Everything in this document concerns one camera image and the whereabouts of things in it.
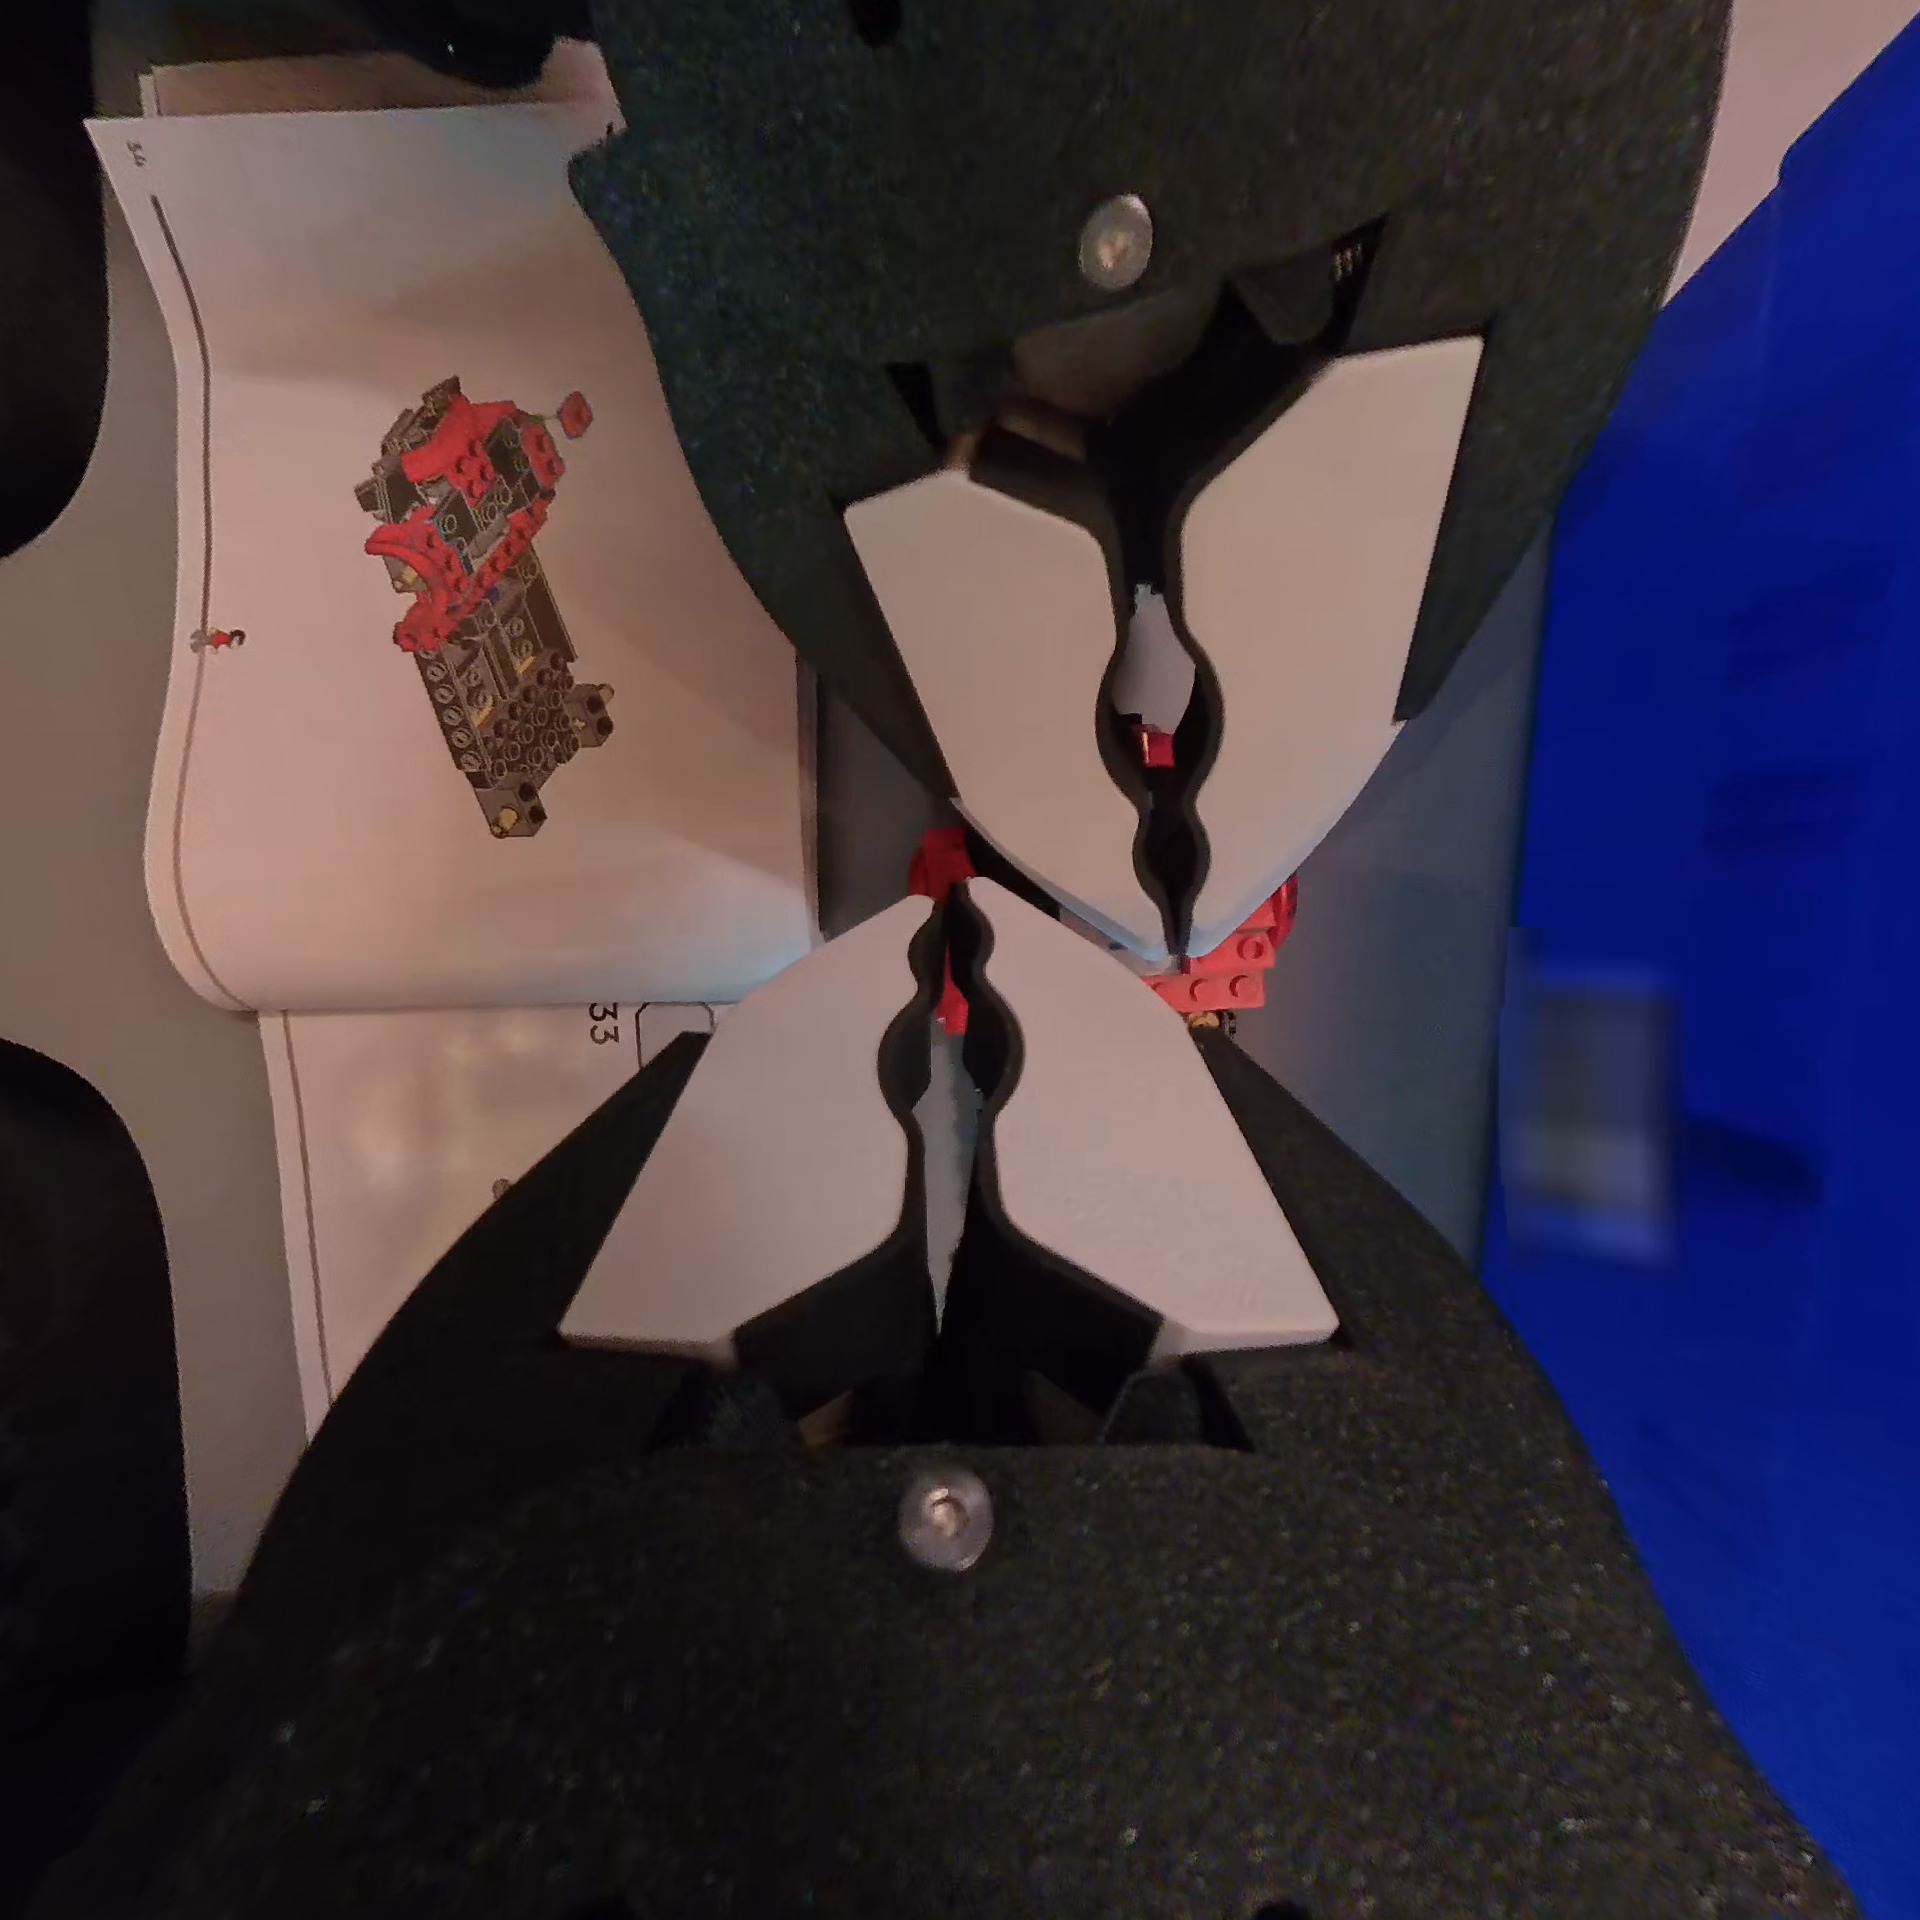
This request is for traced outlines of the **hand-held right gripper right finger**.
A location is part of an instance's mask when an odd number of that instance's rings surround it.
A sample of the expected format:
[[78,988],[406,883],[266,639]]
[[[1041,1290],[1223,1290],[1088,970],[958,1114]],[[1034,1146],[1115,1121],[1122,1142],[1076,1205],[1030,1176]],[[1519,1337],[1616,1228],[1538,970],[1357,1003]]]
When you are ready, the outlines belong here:
[[972,1034],[1007,1034],[986,1164],[1017,1245],[1139,1307],[1153,1363],[1328,1341],[1336,1310],[1180,1013],[997,878],[962,892]]

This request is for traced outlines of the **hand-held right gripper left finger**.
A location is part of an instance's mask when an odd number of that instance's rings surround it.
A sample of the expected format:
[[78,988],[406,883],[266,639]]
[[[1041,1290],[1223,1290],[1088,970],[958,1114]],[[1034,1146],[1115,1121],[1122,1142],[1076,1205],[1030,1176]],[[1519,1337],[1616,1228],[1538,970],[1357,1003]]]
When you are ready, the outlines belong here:
[[751,1372],[896,1372],[928,1337],[924,1136],[946,918],[896,899],[699,1043],[559,1334]]

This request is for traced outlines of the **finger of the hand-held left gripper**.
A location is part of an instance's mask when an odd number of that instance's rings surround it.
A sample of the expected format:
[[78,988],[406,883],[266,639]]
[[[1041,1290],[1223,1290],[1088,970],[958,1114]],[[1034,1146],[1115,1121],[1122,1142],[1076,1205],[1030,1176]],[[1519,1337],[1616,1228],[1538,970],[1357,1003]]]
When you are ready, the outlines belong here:
[[1196,666],[1163,800],[1167,950],[1214,950],[1336,823],[1401,733],[1479,330],[1270,346],[1248,314],[1167,443],[1163,590]]
[[1163,599],[1138,606],[1093,531],[966,467],[855,499],[842,528],[962,819],[1115,944],[1163,962],[1133,728],[1138,717],[1172,733],[1196,688]]

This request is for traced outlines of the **red and black lego car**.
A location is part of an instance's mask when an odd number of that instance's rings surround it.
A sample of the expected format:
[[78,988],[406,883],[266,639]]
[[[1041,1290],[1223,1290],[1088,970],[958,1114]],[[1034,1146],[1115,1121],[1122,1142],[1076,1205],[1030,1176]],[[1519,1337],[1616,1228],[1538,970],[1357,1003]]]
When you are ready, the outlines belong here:
[[1278,962],[1278,950],[1298,920],[1300,878],[1289,876],[1223,944],[1196,959],[1144,962],[1059,899],[1034,887],[1022,870],[1013,870],[972,823],[933,823],[923,832],[909,892],[946,904],[962,878],[1005,878],[1013,892],[1034,904],[1043,918],[1082,933],[1092,950],[1108,952],[1120,969],[1138,970],[1167,1008],[1179,1008],[1193,1025],[1220,1025],[1229,1042],[1235,1034],[1235,1017],[1265,1003],[1265,980]]

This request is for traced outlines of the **lego instruction booklet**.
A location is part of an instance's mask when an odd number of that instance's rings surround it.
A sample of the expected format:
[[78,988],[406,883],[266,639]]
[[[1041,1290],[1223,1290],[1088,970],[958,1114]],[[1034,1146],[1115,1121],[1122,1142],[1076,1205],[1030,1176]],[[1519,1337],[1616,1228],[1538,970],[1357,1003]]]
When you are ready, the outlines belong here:
[[398,53],[91,119],[178,394],[147,899],[255,1020],[305,1435],[650,1043],[816,938],[809,681],[716,537],[566,160]]

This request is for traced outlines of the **blue divided storage bin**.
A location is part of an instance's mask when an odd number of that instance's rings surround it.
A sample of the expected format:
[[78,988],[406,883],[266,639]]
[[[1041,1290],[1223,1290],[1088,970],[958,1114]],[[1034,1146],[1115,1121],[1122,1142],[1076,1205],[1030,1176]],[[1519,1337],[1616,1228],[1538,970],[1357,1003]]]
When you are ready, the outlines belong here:
[[1914,133],[1909,17],[1558,515],[1479,1263],[1864,1915],[1920,1864]]

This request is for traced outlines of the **black rounded object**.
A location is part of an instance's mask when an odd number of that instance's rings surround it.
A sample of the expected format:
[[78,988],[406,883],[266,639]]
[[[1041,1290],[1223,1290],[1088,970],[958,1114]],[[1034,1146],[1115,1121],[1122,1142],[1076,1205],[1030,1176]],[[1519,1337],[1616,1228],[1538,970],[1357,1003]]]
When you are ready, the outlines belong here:
[[78,493],[109,381],[85,5],[0,10],[0,556]]
[[0,1043],[4,1707],[167,1671],[188,1631],[188,1488],[167,1228],[116,1105]]

